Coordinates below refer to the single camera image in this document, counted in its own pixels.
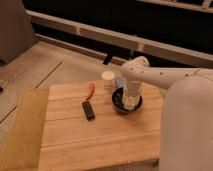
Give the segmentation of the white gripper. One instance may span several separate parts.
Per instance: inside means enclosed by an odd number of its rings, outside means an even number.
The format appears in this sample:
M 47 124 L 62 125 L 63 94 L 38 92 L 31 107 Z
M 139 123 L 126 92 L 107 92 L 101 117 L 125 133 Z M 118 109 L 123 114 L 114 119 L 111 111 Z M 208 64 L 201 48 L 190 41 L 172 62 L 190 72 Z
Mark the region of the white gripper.
M 138 105 L 141 96 L 141 88 L 123 89 L 123 105 L 126 110 L 134 110 Z

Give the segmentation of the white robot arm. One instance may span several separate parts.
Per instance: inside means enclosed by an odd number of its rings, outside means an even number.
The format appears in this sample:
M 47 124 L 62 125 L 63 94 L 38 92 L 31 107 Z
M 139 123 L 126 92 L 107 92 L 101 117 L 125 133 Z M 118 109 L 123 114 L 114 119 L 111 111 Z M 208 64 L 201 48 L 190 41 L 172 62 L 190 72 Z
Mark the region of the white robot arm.
M 161 114 L 159 171 L 213 171 L 213 69 L 151 67 L 144 57 L 121 66 L 126 87 L 167 91 Z

